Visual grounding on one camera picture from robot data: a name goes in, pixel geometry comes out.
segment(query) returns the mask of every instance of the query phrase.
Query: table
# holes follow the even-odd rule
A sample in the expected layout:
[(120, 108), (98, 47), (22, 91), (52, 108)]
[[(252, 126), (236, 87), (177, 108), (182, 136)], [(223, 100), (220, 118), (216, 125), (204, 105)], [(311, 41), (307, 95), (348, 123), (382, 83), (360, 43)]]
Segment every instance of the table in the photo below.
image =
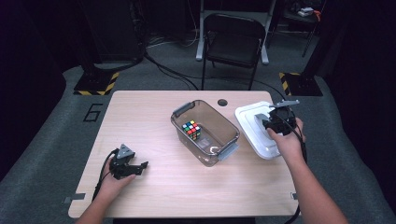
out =
[[(271, 7), (268, 12), (241, 12), (241, 11), (224, 11), (224, 10), (216, 11), (216, 10), (205, 10), (204, 0), (201, 0), (200, 27), (199, 27), (200, 33), (199, 33), (198, 48), (195, 59), (197, 61), (202, 60), (202, 55), (204, 51), (204, 19), (206, 18), (206, 16), (212, 13), (223, 13), (232, 16), (251, 18), (253, 20), (259, 21), (265, 28), (265, 32), (266, 32), (265, 39), (266, 39), (266, 37), (268, 36), (268, 30), (271, 24), (275, 3), (276, 0), (271, 0)], [(265, 47), (262, 48), (262, 63), (263, 64), (269, 63), (267, 50)]]
[[(178, 140), (173, 111), (204, 100), (241, 132), (239, 148), (228, 159), (206, 167)], [(218, 99), (227, 100), (226, 106)], [(261, 159), (242, 133), (234, 111), (259, 101), (272, 103), (266, 91), (116, 91), (97, 134), (76, 193), (70, 217), (79, 217), (92, 201), (108, 153), (125, 144), (136, 154), (131, 164), (148, 168), (120, 194), (107, 217), (257, 217), (289, 216), (297, 201), (282, 157)]]

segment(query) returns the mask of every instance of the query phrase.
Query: rubik's cube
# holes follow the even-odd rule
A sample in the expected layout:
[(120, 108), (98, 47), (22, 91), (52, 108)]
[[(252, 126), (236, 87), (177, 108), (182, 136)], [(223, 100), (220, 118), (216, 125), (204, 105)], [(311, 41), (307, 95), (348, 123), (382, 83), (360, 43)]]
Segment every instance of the rubik's cube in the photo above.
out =
[(201, 128), (194, 120), (183, 124), (182, 129), (192, 140), (197, 140), (201, 135)]

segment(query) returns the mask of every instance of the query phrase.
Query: storage box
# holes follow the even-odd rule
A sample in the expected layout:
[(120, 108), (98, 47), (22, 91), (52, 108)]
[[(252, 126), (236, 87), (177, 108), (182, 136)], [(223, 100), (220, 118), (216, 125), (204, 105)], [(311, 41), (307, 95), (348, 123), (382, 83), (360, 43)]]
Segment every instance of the storage box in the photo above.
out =
[[(183, 129), (183, 125), (192, 120), (200, 129), (195, 140)], [(173, 112), (171, 121), (178, 139), (205, 166), (225, 160), (238, 148), (239, 130), (205, 101), (186, 103)]]

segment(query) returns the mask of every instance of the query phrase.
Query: yellow and black hazard tape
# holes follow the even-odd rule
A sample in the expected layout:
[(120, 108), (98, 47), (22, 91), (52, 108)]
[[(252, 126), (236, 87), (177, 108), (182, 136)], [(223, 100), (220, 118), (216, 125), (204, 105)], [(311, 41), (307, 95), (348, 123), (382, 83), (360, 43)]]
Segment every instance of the yellow and black hazard tape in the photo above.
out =
[(114, 74), (110, 82), (107, 85), (107, 88), (104, 91), (74, 91), (75, 95), (109, 95), (111, 93), (111, 90), (114, 88), (114, 85), (116, 83), (117, 77), (119, 77), (120, 73)]
[(299, 76), (300, 73), (279, 73), (280, 81), (282, 82), (283, 90), (285, 91), (286, 95), (291, 95), (290, 85), (286, 80), (286, 75), (294, 75)]

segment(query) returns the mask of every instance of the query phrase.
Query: chair backrest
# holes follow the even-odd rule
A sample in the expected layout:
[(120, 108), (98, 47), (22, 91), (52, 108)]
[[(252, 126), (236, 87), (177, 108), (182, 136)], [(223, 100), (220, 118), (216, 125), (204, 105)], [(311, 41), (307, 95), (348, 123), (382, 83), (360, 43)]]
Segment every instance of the chair backrest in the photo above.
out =
[(256, 38), (265, 38), (265, 29), (261, 23), (249, 18), (214, 13), (204, 20), (204, 30), (230, 35), (245, 35)]

